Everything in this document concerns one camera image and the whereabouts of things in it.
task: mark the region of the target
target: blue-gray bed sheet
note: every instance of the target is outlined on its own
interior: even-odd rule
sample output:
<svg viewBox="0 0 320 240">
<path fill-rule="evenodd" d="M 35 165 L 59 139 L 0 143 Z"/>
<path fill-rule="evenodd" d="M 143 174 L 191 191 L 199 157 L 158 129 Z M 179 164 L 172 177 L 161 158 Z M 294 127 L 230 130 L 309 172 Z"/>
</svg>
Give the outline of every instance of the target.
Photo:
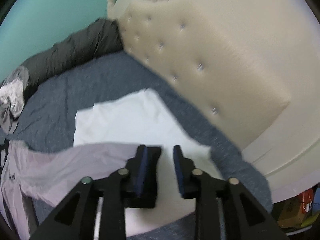
<svg viewBox="0 0 320 240">
<path fill-rule="evenodd" d="M 271 211 L 271 194 L 266 179 L 242 160 L 238 149 L 198 110 L 178 96 L 163 79 L 124 51 L 93 59 L 41 84 L 28 100 L 14 134 L 6 135 L 0 130 L 0 144 L 5 138 L 21 139 L 31 149 L 48 153 L 72 147 L 78 110 L 92 107 L 95 102 L 115 100 L 144 88 L 153 88 L 159 93 L 193 139 L 212 147 L 212 160 L 224 178 L 239 178 L 258 201 Z M 52 207 L 39 200 L 33 201 L 41 223 Z M 194 223 L 194 215 L 189 215 L 130 239 L 191 240 Z"/>
</svg>

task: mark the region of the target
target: white bed frame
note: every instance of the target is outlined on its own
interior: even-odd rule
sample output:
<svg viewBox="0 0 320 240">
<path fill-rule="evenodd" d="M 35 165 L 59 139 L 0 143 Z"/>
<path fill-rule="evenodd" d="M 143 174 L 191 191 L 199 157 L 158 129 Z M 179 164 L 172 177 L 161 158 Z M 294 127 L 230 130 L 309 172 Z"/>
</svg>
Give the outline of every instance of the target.
<svg viewBox="0 0 320 240">
<path fill-rule="evenodd" d="M 124 49 L 266 176 L 274 202 L 320 181 L 320 25 L 304 0 L 108 0 Z"/>
</svg>

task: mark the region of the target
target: red object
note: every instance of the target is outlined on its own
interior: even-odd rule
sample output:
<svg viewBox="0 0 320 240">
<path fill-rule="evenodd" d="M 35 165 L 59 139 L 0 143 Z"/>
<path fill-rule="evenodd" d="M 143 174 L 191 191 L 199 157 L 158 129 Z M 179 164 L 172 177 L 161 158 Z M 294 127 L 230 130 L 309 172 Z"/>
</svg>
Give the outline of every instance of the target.
<svg viewBox="0 0 320 240">
<path fill-rule="evenodd" d="M 297 197 L 302 202 L 302 205 L 301 205 L 302 213 L 303 214 L 308 213 L 313 204 L 313 197 L 314 197 L 313 190 L 308 189 L 305 192 L 300 193 Z"/>
</svg>

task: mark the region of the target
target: crumpled clothing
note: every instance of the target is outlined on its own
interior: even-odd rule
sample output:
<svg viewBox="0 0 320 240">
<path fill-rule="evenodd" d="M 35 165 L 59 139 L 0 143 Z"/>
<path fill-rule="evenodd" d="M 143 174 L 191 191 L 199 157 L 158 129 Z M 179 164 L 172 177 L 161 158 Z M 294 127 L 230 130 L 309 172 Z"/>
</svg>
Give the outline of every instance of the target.
<svg viewBox="0 0 320 240">
<path fill-rule="evenodd" d="M 24 108 L 23 92 L 28 85 L 29 70 L 18 67 L 0 87 L 0 126 L 6 134 L 12 134 L 18 125 L 17 119 Z"/>
</svg>

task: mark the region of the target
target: teal wall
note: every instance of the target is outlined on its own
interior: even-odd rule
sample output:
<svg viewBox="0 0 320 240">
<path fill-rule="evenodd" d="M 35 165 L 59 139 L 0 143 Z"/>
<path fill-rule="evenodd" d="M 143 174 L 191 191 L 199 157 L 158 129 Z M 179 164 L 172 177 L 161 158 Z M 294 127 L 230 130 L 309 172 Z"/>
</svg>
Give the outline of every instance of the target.
<svg viewBox="0 0 320 240">
<path fill-rule="evenodd" d="M 0 81 L 28 57 L 98 17 L 107 0 L 17 0 L 0 26 Z"/>
</svg>

